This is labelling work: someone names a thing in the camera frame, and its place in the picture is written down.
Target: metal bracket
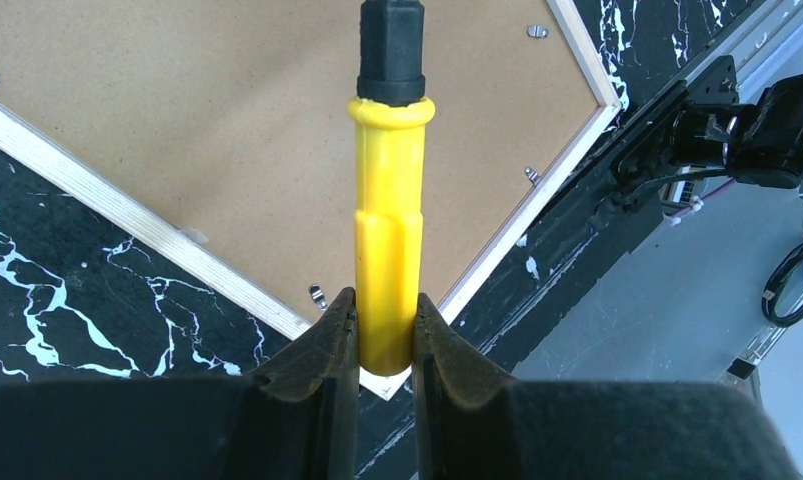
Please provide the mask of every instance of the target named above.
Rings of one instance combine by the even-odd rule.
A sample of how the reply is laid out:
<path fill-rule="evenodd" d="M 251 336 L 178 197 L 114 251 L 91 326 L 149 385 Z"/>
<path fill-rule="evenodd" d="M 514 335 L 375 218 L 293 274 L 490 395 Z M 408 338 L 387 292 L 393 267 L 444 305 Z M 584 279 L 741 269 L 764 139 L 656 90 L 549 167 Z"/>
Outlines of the metal bracket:
<path fill-rule="evenodd" d="M 531 38 L 548 38 L 548 29 L 542 25 L 531 25 L 528 27 L 528 36 Z"/>
<path fill-rule="evenodd" d="M 321 287 L 316 284 L 310 285 L 310 298 L 313 300 L 313 303 L 316 304 L 316 307 L 319 309 L 319 311 L 324 312 L 327 310 L 327 299 L 325 298 Z"/>
<path fill-rule="evenodd" d="M 726 376 L 732 375 L 740 380 L 747 380 L 786 331 L 786 328 L 776 325 L 766 327 L 749 343 L 743 353 L 731 363 L 731 366 L 725 372 Z"/>
<path fill-rule="evenodd" d="M 539 174 L 539 172 L 531 167 L 525 168 L 525 176 L 528 177 L 528 180 L 530 180 L 534 186 L 537 186 L 542 180 L 542 176 Z"/>

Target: table surface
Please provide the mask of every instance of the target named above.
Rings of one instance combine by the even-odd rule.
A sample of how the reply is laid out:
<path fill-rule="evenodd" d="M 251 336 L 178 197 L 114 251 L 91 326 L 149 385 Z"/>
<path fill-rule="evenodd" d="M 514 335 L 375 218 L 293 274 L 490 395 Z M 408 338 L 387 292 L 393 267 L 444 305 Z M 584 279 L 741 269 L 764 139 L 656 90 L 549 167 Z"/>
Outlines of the table surface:
<path fill-rule="evenodd" d="M 577 2 L 627 121 L 751 0 Z M 549 275 L 535 240 L 515 246 L 455 320 L 511 370 L 566 313 L 535 315 L 539 339 L 496 342 Z M 109 375 L 248 372 L 288 343 L 219 293 L 0 152 L 0 383 Z M 414 469 L 408 384 L 388 402 L 361 394 L 361 478 Z"/>

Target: yellow cylindrical object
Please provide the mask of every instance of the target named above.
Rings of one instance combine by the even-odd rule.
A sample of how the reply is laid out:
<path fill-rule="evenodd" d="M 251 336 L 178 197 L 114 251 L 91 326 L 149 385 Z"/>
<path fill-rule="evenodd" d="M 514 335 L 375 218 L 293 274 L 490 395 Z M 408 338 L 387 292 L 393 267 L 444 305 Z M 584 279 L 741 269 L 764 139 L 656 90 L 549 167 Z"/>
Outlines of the yellow cylindrical object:
<path fill-rule="evenodd" d="M 360 365 L 403 372 L 413 359 L 422 256 L 425 125 L 432 101 L 390 107 L 355 98 L 357 211 L 354 214 Z"/>

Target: black cylindrical cap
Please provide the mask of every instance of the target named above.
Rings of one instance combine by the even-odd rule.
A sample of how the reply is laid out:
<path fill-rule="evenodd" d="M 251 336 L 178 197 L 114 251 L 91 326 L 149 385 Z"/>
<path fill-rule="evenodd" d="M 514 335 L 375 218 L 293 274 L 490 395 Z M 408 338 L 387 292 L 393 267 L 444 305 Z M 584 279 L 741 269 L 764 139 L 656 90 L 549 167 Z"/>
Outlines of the black cylindrical cap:
<path fill-rule="evenodd" d="M 360 7 L 357 96 L 405 107 L 425 95 L 425 9 L 417 0 L 366 0 Z"/>

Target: wooden frame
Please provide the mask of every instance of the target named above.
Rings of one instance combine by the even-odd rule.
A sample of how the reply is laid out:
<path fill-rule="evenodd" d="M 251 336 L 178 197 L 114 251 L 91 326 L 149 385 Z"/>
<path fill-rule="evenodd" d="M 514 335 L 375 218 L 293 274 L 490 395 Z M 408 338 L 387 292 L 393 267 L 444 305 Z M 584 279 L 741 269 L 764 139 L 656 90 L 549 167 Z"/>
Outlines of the wooden frame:
<path fill-rule="evenodd" d="M 572 1 L 548 2 L 587 78 L 598 109 L 568 142 L 557 160 L 546 171 L 540 172 L 540 181 L 440 303 L 440 310 L 449 323 L 554 196 L 620 109 L 619 99 Z M 2 105 L 0 148 L 287 338 L 297 338 L 311 325 Z M 360 378 L 365 387 L 389 399 L 408 375 L 409 370 L 395 377 L 381 378 L 362 371 Z"/>

